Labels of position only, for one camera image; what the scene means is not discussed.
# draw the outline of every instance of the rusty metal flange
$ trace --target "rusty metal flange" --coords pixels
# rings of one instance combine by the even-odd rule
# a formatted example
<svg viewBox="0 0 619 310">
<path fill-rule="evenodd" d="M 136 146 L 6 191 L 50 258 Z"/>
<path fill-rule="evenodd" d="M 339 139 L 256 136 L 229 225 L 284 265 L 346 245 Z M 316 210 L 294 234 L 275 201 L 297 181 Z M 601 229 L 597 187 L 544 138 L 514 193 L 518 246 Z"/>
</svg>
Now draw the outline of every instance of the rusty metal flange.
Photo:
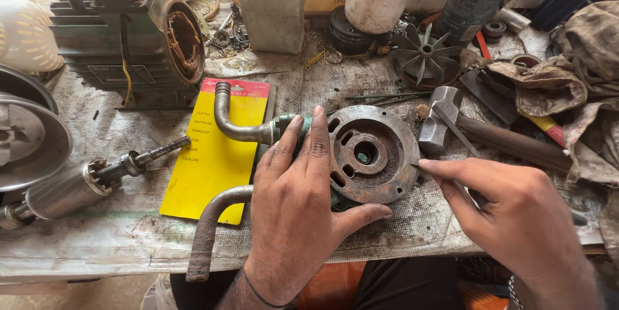
<svg viewBox="0 0 619 310">
<path fill-rule="evenodd" d="M 397 116 L 371 105 L 354 105 L 329 118 L 331 187 L 358 203 L 391 203 L 418 176 L 411 163 L 419 146 Z"/>
</svg>

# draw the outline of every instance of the black thread bracelet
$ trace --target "black thread bracelet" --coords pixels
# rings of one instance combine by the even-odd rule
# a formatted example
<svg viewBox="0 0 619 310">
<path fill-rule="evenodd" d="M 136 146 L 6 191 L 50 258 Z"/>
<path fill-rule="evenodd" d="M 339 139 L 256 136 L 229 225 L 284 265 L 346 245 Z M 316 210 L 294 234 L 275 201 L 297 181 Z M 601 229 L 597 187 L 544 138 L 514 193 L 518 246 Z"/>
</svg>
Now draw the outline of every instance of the black thread bracelet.
<svg viewBox="0 0 619 310">
<path fill-rule="evenodd" d="M 247 274 L 245 274 L 245 267 L 241 268 L 241 272 L 243 273 L 243 276 L 245 276 L 245 282 L 247 282 L 247 285 L 251 288 L 251 291 L 254 292 L 254 296 L 256 296 L 256 298 L 258 298 L 264 305 L 266 306 L 270 306 L 270 307 L 274 307 L 276 309 L 283 309 L 284 307 L 287 307 L 288 304 L 285 305 L 273 305 L 271 303 L 269 303 L 268 301 L 264 300 L 259 294 L 258 292 L 254 289 L 254 287 L 251 285 L 250 279 L 247 277 Z"/>
</svg>

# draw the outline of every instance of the yellow file packaging card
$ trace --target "yellow file packaging card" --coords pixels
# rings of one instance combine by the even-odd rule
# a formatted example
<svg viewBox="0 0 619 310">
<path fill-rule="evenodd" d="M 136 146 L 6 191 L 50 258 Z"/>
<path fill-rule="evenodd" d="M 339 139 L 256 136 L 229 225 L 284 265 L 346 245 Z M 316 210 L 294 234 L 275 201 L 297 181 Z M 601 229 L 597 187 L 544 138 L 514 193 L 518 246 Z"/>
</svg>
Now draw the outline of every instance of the yellow file packaging card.
<svg viewBox="0 0 619 310">
<path fill-rule="evenodd" d="M 206 78 L 187 127 L 191 143 L 178 153 L 172 177 L 159 213 L 198 219 L 206 205 L 222 191 L 250 182 L 257 143 L 230 140 L 217 128 L 213 116 L 215 84 Z M 229 80 L 230 121 L 239 126 L 262 123 L 269 96 L 269 84 Z M 228 207 L 220 223 L 241 223 L 244 204 Z"/>
</svg>

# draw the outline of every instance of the workbench surface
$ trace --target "workbench surface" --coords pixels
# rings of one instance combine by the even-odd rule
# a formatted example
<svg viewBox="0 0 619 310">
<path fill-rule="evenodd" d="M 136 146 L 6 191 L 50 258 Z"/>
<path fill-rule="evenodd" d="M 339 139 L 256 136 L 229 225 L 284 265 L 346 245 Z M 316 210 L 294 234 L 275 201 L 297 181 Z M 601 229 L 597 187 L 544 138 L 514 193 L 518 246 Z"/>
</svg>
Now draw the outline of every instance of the workbench surface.
<svg viewBox="0 0 619 310">
<path fill-rule="evenodd" d="M 228 14 L 228 0 L 213 22 Z M 521 34 L 529 52 L 543 57 L 547 34 L 526 30 Z M 327 110 L 350 105 L 349 95 L 395 93 L 395 73 L 385 58 L 346 58 L 339 64 L 324 60 L 308 69 L 303 65 L 322 50 L 314 34 L 306 36 L 304 51 L 294 55 L 258 53 L 246 50 L 221 57 L 211 53 L 206 64 L 209 77 L 247 79 L 277 86 L 275 114 L 297 112 L 310 115 L 316 104 Z M 522 43 L 511 37 L 491 48 L 495 58 L 509 59 L 522 53 Z M 58 102 L 59 114 L 74 136 L 74 150 L 68 165 L 96 157 L 114 162 L 128 150 L 143 152 L 184 135 L 190 111 L 118 112 L 121 97 L 96 91 L 81 84 L 65 71 L 50 86 Z M 414 133 L 412 109 L 419 99 L 388 106 Z M 93 120 L 95 111 L 99 111 Z M 462 105 L 466 116 L 496 122 L 490 113 L 466 95 Z M 499 152 L 476 145 L 487 159 L 505 158 Z M 468 150 L 453 141 L 442 159 L 465 159 Z M 58 221 L 37 219 L 20 231 L 0 231 L 0 282 L 77 280 L 102 276 L 186 271 L 196 221 L 159 215 L 176 152 L 149 164 L 142 177 L 126 177 L 112 197 L 69 218 Z M 601 203 L 582 194 L 580 215 L 590 221 L 579 229 L 584 244 L 601 243 L 597 215 Z M 421 255 L 462 254 L 481 251 L 461 231 L 438 186 L 428 175 L 411 192 L 390 205 L 393 219 L 378 221 L 352 234 L 331 256 L 329 262 L 351 262 Z M 251 248 L 249 205 L 240 226 L 220 225 L 213 250 L 212 271 L 243 265 Z"/>
</svg>

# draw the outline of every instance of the black pants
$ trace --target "black pants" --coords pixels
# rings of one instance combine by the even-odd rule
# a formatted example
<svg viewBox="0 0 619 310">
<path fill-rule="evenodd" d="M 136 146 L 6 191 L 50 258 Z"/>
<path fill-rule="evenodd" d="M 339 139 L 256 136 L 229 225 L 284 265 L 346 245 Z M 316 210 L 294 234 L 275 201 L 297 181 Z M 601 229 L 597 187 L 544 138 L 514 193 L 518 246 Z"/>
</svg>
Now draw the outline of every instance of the black pants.
<svg viewBox="0 0 619 310">
<path fill-rule="evenodd" d="M 214 272 L 208 281 L 200 283 L 185 282 L 185 274 L 171 274 L 176 306 L 179 310 L 213 309 L 237 272 Z M 366 264 L 352 309 L 410 308 L 464 310 L 457 295 L 455 258 L 400 258 Z"/>
</svg>

